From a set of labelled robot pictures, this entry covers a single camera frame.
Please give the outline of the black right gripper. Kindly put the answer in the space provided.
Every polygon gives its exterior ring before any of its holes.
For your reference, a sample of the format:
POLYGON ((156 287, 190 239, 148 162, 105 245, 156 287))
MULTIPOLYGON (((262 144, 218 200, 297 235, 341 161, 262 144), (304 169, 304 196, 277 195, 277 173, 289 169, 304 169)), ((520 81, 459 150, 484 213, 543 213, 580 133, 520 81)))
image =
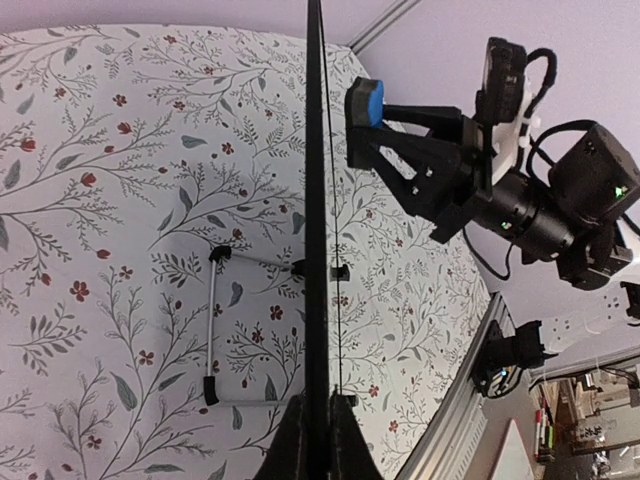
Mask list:
POLYGON ((385 120, 424 127, 431 137, 350 127, 347 164, 375 171, 407 214, 435 225, 430 238, 439 243, 475 223, 519 247, 525 262, 559 258, 575 242, 575 226, 547 185, 513 168, 493 181, 491 157, 465 157, 460 145, 437 139, 458 138, 462 117, 451 106, 385 104, 385 120))

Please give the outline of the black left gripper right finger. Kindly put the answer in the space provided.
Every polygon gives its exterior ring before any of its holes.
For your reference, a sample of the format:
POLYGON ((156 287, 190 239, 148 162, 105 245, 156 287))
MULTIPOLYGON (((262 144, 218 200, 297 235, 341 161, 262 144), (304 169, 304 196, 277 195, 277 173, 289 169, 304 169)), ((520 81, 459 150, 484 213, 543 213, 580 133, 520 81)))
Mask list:
POLYGON ((380 473, 369 452, 347 396, 334 392, 330 397, 329 478, 374 480, 380 473))

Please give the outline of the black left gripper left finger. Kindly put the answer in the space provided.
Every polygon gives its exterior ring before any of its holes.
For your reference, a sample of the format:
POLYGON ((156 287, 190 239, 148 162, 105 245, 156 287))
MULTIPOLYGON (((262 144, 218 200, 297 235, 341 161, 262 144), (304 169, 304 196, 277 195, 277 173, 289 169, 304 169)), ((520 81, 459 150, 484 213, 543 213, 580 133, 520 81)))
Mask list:
POLYGON ((254 480, 302 480, 306 478, 305 397, 290 399, 254 480))

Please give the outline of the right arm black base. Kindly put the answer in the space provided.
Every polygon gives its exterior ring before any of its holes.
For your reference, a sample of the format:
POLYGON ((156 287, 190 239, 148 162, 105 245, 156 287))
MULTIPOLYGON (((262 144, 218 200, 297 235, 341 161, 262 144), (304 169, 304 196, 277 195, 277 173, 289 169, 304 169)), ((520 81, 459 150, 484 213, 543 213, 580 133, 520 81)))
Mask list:
POLYGON ((542 367, 557 356, 541 340, 540 320, 530 321, 505 336, 498 322, 489 323, 471 372, 476 390, 485 398, 500 399, 515 390, 526 370, 542 367))

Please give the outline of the blue whiteboard eraser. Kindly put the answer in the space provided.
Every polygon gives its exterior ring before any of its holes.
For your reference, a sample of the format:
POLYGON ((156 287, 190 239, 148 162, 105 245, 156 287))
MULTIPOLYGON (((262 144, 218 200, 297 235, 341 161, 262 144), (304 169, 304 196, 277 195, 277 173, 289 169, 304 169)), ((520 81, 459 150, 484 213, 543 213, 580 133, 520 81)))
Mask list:
POLYGON ((383 82, 357 77, 345 95, 345 119, 347 128, 378 128, 383 123, 383 110, 383 82))

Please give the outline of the white whiteboard black frame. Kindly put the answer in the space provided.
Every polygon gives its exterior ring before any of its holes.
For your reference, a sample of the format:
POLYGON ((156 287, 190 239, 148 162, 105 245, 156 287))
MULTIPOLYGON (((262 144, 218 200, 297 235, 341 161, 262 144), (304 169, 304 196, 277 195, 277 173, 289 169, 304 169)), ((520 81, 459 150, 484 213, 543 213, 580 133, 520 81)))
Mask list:
POLYGON ((319 1, 307 3, 305 150, 306 472, 329 479, 332 467, 327 240, 323 25, 319 1))

